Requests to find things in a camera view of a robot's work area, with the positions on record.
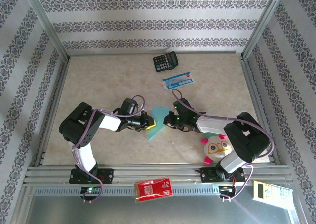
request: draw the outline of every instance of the white wall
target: white wall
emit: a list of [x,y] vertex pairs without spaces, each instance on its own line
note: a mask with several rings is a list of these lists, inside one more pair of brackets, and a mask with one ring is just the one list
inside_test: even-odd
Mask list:
[[281,0],[248,62],[276,148],[316,223],[316,0]]
[[69,55],[242,52],[268,0],[41,0]]
[[0,0],[0,224],[10,223],[64,63],[27,0]]

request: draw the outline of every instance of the plush toy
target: plush toy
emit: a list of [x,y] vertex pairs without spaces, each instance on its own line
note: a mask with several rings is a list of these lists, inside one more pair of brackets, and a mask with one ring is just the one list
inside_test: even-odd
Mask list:
[[204,144],[204,153],[206,154],[204,162],[207,164],[218,163],[232,151],[232,145],[226,135],[203,138],[201,143]]

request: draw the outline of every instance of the red package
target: red package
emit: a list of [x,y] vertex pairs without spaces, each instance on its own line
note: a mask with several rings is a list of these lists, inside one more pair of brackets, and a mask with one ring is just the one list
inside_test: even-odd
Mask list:
[[173,196],[169,178],[153,179],[135,183],[135,202]]

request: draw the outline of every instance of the pink plush ear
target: pink plush ear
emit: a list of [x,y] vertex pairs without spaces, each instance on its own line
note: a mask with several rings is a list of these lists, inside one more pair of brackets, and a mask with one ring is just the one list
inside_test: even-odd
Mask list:
[[227,138],[227,136],[226,136],[226,135],[224,135],[224,134],[219,134],[219,138],[220,138],[220,139],[226,139],[226,138]]
[[202,138],[202,139],[201,139],[201,143],[202,143],[202,144],[207,144],[207,142],[208,142],[208,139],[207,139],[207,138]]
[[205,157],[204,162],[207,164],[211,164],[213,162],[213,160],[211,158],[209,158],[208,156]]

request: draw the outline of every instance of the beige floor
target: beige floor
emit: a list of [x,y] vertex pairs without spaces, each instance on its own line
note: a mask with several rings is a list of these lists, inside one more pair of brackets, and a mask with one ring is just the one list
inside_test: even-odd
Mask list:
[[[238,55],[179,54],[180,65],[161,73],[154,70],[154,56],[73,57],[44,164],[74,164],[71,148],[58,128],[79,103],[84,101],[94,108],[113,110],[120,107],[125,98],[140,94],[146,99],[149,114],[155,106],[171,108],[175,99],[170,90],[162,88],[162,80],[187,71],[191,72],[195,83],[180,90],[193,108],[214,115],[235,116],[247,111],[255,116]],[[147,131],[117,133],[99,129],[92,140],[92,150],[99,164],[204,161],[201,134],[165,127],[151,141],[147,137]]]

